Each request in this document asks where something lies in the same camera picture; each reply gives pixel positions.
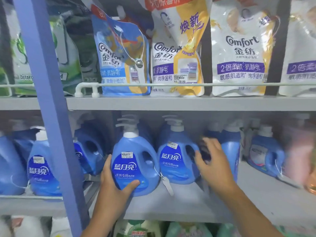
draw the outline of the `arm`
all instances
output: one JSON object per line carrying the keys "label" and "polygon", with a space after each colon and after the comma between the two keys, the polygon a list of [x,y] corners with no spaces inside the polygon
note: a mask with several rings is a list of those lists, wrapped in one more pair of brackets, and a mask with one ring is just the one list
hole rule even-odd
{"label": "arm", "polygon": [[88,227],[81,237],[107,237],[114,223],[125,209],[126,202],[132,191],[140,184],[134,180],[123,190],[114,183],[111,173],[111,155],[106,159],[101,173],[101,187]]}
{"label": "arm", "polygon": [[200,152],[196,151],[195,162],[202,178],[230,209],[240,234],[243,237],[283,237],[235,183],[227,157],[218,140],[203,140],[212,159],[206,164]]}

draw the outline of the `hand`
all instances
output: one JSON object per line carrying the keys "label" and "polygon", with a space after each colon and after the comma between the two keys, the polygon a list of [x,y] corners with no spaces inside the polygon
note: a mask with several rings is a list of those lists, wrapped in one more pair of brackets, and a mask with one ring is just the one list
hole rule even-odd
{"label": "hand", "polygon": [[109,155],[106,159],[101,173],[101,187],[94,207],[93,217],[108,218],[112,216],[115,219],[114,221],[116,221],[124,211],[129,196],[140,182],[139,180],[133,180],[123,190],[119,190],[112,177],[111,157],[112,155]]}
{"label": "hand", "polygon": [[218,195],[230,193],[236,187],[238,188],[221,144],[217,139],[206,137],[203,138],[203,141],[211,154],[211,161],[206,164],[201,153],[199,151],[195,152],[195,163],[202,178]]}

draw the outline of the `pink bottle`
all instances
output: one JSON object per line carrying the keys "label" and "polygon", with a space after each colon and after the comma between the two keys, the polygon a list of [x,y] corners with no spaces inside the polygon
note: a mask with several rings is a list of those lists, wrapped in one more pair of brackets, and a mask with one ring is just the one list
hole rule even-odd
{"label": "pink bottle", "polygon": [[304,185],[311,172],[311,156],[315,144],[313,127],[305,121],[308,113],[296,113],[289,125],[283,127],[283,143],[286,154],[284,175],[297,184]]}

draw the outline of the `blue vertical pole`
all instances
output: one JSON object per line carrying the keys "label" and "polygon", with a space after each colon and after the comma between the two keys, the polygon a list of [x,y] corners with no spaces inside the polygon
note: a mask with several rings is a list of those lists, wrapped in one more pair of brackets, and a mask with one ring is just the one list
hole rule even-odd
{"label": "blue vertical pole", "polygon": [[13,0],[73,237],[89,223],[45,0]]}

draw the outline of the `refill bag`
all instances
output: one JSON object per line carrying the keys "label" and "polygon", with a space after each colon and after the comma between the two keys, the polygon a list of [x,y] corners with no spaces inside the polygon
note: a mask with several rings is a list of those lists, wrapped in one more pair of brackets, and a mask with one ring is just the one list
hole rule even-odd
{"label": "refill bag", "polygon": [[[148,40],[138,26],[112,19],[91,5],[94,39],[97,45],[102,83],[150,83]],[[149,95],[150,87],[102,87],[104,96]]]}
{"label": "refill bag", "polygon": [[[316,81],[316,0],[292,0],[282,83]],[[316,86],[280,86],[285,96],[315,97]]]}
{"label": "refill bag", "polygon": [[[203,83],[197,47],[209,20],[212,0],[139,0],[152,12],[155,30],[153,83]],[[152,96],[196,97],[204,87],[154,87]]]}
{"label": "refill bag", "polygon": [[[215,96],[264,95],[278,30],[279,0],[215,0],[211,11],[213,87]],[[243,83],[254,86],[243,86]]]}

